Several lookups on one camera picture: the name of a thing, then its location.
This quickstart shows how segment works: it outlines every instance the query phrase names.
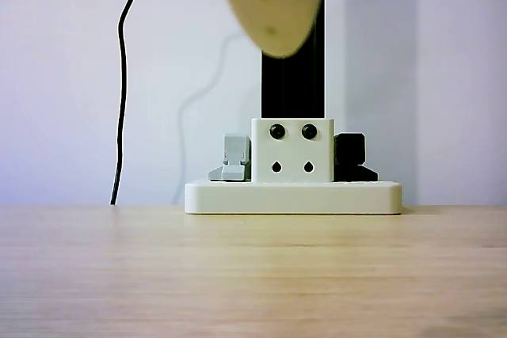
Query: black pole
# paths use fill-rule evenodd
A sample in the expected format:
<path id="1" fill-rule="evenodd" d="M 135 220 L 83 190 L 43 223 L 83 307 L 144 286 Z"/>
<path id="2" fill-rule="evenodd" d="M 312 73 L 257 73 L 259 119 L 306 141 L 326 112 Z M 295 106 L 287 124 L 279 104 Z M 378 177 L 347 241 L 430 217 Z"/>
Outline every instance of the black pole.
<path id="1" fill-rule="evenodd" d="M 291 57 L 274 59 L 262 54 L 261 117 L 323 118 L 324 0 L 310 35 Z"/>

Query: white base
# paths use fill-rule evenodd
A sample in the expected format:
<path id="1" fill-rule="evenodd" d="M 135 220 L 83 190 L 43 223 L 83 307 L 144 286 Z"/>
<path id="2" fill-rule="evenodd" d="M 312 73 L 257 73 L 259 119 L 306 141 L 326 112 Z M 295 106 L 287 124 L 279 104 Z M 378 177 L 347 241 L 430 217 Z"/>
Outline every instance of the white base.
<path id="1" fill-rule="evenodd" d="M 268 184 L 200 180 L 185 186 L 185 213 L 221 215 L 399 215 L 395 182 Z"/>

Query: white block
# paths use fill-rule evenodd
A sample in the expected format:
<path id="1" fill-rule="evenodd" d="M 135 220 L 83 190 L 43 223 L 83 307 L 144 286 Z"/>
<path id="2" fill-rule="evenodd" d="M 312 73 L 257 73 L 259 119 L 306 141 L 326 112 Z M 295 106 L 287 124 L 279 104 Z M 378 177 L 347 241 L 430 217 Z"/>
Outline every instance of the white block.
<path id="1" fill-rule="evenodd" d="M 270 133 L 276 124 L 284 129 L 279 139 Z M 315 127 L 312 139 L 303 135 L 307 125 Z M 333 174 L 332 119 L 252 119 L 252 182 L 325 183 Z"/>
<path id="2" fill-rule="evenodd" d="M 270 184 L 197 181 L 185 186 L 188 214 L 397 215 L 402 186 L 395 182 Z"/>

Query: gray bracket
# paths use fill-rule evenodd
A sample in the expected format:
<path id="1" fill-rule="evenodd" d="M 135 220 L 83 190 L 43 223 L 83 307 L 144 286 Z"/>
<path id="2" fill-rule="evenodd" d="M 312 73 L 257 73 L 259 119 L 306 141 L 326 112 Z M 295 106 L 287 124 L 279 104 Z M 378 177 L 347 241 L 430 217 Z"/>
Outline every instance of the gray bracket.
<path id="1" fill-rule="evenodd" d="M 210 181 L 250 181 L 252 142 L 248 135 L 225 134 L 223 166 L 208 174 Z"/>

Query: wooden table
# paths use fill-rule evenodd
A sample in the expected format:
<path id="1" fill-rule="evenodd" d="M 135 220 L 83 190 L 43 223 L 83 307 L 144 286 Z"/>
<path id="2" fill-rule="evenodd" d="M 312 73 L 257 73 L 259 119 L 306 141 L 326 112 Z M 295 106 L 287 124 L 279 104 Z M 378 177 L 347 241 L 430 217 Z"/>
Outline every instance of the wooden table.
<path id="1" fill-rule="evenodd" d="M 0 208 L 1 338 L 507 337 L 507 208 Z"/>

